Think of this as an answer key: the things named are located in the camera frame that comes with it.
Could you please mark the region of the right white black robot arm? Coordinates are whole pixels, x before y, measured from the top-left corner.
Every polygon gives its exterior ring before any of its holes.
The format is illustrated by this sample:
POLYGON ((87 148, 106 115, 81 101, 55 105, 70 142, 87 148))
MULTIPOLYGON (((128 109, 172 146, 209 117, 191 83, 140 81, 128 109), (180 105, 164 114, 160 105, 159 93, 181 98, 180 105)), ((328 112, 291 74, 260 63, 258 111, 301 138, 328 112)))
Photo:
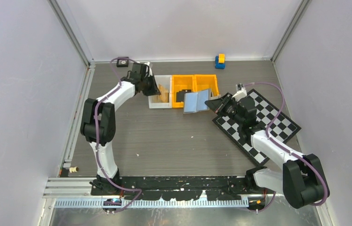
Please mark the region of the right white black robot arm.
POLYGON ((262 126, 256 117, 254 100, 239 100, 230 94, 212 100, 205 105, 218 116, 228 117, 237 125, 237 134, 255 150, 264 153, 281 172, 267 167, 250 169, 245 175, 245 187, 251 193, 267 188, 283 194, 289 205, 299 209, 306 205, 320 206, 330 195, 320 159, 314 154, 302 154, 277 140, 262 126))

